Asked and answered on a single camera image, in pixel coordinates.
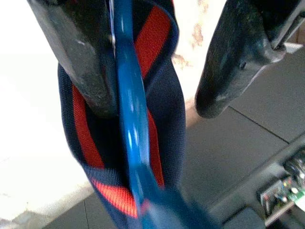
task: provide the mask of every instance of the blue rod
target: blue rod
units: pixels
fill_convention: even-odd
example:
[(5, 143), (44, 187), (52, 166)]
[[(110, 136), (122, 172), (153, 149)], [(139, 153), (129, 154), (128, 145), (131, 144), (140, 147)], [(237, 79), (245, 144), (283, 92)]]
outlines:
[(150, 166), (149, 131), (142, 74), (133, 44), (131, 0), (114, 1), (114, 34), (122, 138), (132, 194), (139, 206), (144, 194), (135, 170)]

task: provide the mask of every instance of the red stripe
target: red stripe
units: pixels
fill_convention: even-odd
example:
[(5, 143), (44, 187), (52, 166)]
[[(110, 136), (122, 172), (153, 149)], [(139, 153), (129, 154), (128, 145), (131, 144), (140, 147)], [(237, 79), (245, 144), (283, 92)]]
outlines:
[(115, 208), (125, 215), (137, 218), (137, 208), (134, 198), (127, 188), (104, 185), (94, 178), (91, 181), (103, 197)]
[(92, 167), (104, 168), (101, 156), (88, 128), (85, 100), (74, 85), (72, 87), (72, 95), (75, 128), (85, 160)]
[(149, 145), (150, 145), (150, 162), (151, 168), (156, 177), (159, 186), (164, 187), (164, 179), (162, 173), (162, 166), (159, 153), (158, 133), (157, 127), (154, 123), (152, 114), (148, 111), (149, 123)]
[(170, 27), (171, 22), (168, 16), (161, 9), (154, 6), (135, 42), (143, 78), (145, 78), (159, 55), (167, 39)]

